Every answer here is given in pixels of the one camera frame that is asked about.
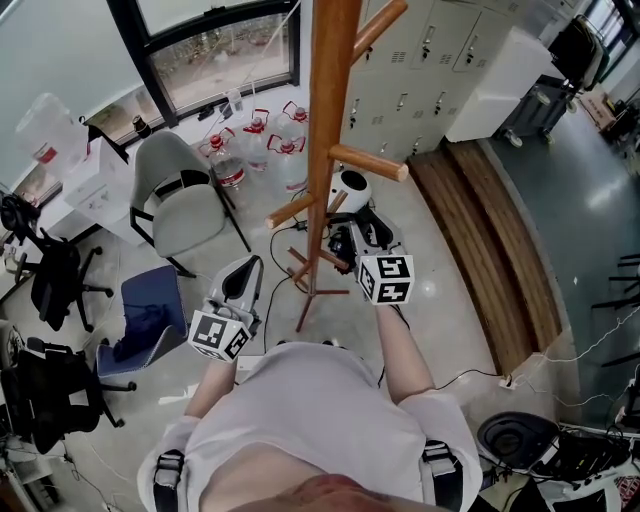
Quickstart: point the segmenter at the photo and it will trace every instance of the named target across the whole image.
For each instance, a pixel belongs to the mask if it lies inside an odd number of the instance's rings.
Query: black office chair
[[[23,254],[18,262],[15,275],[16,284],[25,271],[35,272],[31,288],[31,302],[40,312],[40,320],[47,322],[54,331],[59,331],[65,316],[69,314],[72,302],[78,305],[80,318],[85,331],[93,332],[93,326],[87,322],[83,294],[102,292],[113,297],[113,290],[103,286],[93,286],[84,282],[94,255],[101,255],[102,248],[94,247],[81,265],[80,251],[67,240],[55,240],[44,230],[43,238],[29,236],[42,251],[40,263],[27,263]]]
[[[84,283],[87,270],[94,254],[102,254],[101,247],[91,249],[89,256],[80,266],[80,252],[68,240],[55,240],[44,229],[40,229],[42,238],[34,231],[40,211],[15,194],[0,192],[0,220],[8,231],[12,231],[20,243],[28,238],[42,252],[40,263],[27,263],[23,254],[15,272],[18,284],[22,273],[36,273],[31,290],[31,301],[40,312],[40,320],[47,322],[54,331],[60,330],[64,317],[69,314],[69,306],[76,302],[87,332],[93,332],[93,326],[87,322],[82,295],[85,292],[102,292],[113,296],[111,288],[91,286]]]
[[[71,432],[91,432],[105,414],[115,428],[124,426],[109,410],[102,391],[135,391],[136,385],[101,384],[95,367],[87,366],[84,352],[29,338],[27,346],[44,358],[22,350],[18,365],[0,373],[14,434],[33,442],[38,452],[47,453]],[[69,396],[85,391],[88,405],[72,405]]]

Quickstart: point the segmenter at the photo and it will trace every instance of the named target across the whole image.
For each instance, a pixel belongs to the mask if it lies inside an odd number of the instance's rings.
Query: gray floor
[[[582,354],[616,326],[617,318],[622,321],[633,311],[592,311],[591,305],[622,297],[624,285],[610,285],[608,276],[635,272],[618,272],[616,265],[620,256],[640,253],[640,188],[581,109],[565,114],[552,134],[556,142],[551,146],[537,137],[525,138],[521,149],[504,140],[492,140],[491,145],[538,228],[577,353]],[[580,359],[582,400],[600,393],[619,396],[640,359],[613,368],[600,365],[638,350],[640,313]],[[592,400],[583,421],[602,427],[610,406],[606,397]]]

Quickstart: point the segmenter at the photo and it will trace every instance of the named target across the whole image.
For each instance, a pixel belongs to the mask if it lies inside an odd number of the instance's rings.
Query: white t-shirt
[[[202,420],[184,416],[167,428],[138,472],[140,497],[155,511],[158,456],[185,454],[180,512],[197,512],[213,473],[243,448],[267,444],[365,488],[433,503],[425,496],[420,456],[427,439],[447,443],[463,467],[462,511],[480,489],[473,437],[451,395],[427,391],[394,405],[364,362],[348,350],[290,342],[279,345]]]

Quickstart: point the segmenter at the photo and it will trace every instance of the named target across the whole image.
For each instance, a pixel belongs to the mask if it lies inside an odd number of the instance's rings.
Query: window frame
[[[185,117],[192,116],[209,105],[222,104],[227,100],[222,93],[219,93],[191,105],[176,107],[153,64],[152,55],[155,52],[203,32],[233,23],[274,14],[287,15],[295,5],[294,0],[257,0],[232,7],[218,7],[199,17],[151,35],[137,0],[106,1],[131,60],[162,116],[154,123],[149,123],[156,128],[164,126],[172,128]],[[282,85],[298,86],[300,84],[300,9],[296,9],[289,18],[288,31],[290,71],[256,80],[254,84],[256,92]],[[251,90],[251,83],[244,84],[240,87],[240,94],[246,96],[251,94]],[[134,132],[123,137],[119,142],[128,145],[137,139]]]

